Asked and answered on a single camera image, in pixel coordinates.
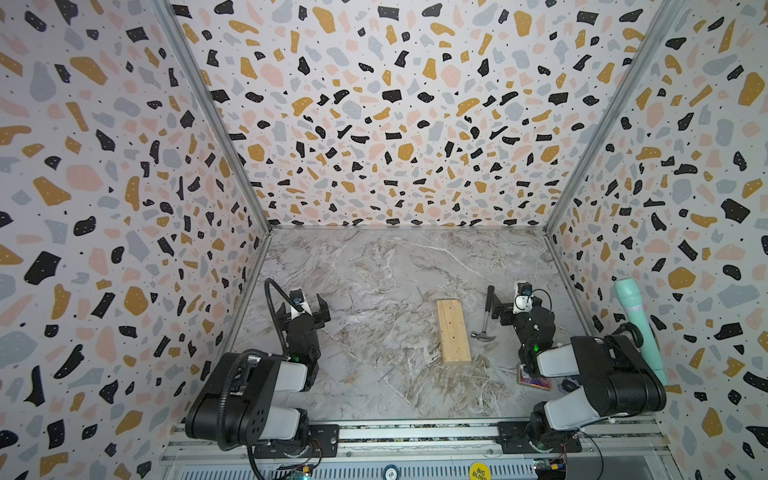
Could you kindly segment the steel claw hammer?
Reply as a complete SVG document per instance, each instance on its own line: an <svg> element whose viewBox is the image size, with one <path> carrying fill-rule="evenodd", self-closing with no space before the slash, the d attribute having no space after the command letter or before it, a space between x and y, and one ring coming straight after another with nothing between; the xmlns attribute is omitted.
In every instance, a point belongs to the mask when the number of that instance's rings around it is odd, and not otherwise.
<svg viewBox="0 0 768 480"><path fill-rule="evenodd" d="M495 302L495 287L493 285L489 285L487 287L487 292L486 292L482 329L480 331L471 332L470 336L473 339L476 339L481 342L491 342L495 339L495 336L490 336L487 333L488 325L492 318L494 302Z"/></svg>

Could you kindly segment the light wooden block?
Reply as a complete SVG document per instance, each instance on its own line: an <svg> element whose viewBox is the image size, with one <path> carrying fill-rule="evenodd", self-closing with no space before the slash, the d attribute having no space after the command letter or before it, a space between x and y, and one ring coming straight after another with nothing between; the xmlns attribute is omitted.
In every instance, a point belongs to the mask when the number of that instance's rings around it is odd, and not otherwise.
<svg viewBox="0 0 768 480"><path fill-rule="evenodd" d="M461 302L458 299L441 299L436 305L443 364L470 364L472 356Z"/></svg>

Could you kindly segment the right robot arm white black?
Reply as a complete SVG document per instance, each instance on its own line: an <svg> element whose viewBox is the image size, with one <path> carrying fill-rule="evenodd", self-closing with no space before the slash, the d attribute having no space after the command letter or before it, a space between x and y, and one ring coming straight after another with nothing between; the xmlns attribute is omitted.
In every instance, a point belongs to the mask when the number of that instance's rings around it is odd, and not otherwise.
<svg viewBox="0 0 768 480"><path fill-rule="evenodd" d="M531 380L572 377L575 390L536 404L524 437L540 452L562 451L583 427L615 417L658 412L666 406L666 391L657 374L642 357L646 344L638 327L618 330L605 337L573 336L568 344L554 343L555 314L533 295L518 295L502 302L494 288L487 291L485 322L498 319L514 329L518 372Z"/></svg>

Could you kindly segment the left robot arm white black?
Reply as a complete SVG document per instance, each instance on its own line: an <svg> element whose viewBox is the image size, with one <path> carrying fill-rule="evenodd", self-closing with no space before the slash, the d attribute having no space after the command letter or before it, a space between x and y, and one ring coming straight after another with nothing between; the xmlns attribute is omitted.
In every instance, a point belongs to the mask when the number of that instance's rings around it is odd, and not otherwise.
<svg viewBox="0 0 768 480"><path fill-rule="evenodd" d="M275 312L286 352L224 354L186 415L189 438L212 441L222 451L270 445L289 455L310 444L306 411L275 406L273 399L277 393L312 388L321 358L318 331L331 315L321 296L315 310L300 290L291 291L289 298Z"/></svg>

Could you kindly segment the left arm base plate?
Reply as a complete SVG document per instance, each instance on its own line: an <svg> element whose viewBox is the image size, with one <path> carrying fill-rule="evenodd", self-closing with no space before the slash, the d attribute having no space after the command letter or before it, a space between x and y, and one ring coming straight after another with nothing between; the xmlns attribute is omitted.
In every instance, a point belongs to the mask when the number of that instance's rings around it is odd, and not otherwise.
<svg viewBox="0 0 768 480"><path fill-rule="evenodd" d="M335 458L340 442L339 424L309 424L301 427L291 440L272 440L257 444L253 455L256 459L276 461L305 461L309 458Z"/></svg>

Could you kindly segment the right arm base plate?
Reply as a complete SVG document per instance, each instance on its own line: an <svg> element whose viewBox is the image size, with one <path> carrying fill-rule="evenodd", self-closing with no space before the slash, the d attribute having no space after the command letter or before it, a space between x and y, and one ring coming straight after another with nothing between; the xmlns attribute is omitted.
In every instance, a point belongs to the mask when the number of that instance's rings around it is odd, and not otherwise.
<svg viewBox="0 0 768 480"><path fill-rule="evenodd" d="M582 445L576 431L557 431L527 421L503 421L497 424L496 442L504 454L580 453Z"/></svg>

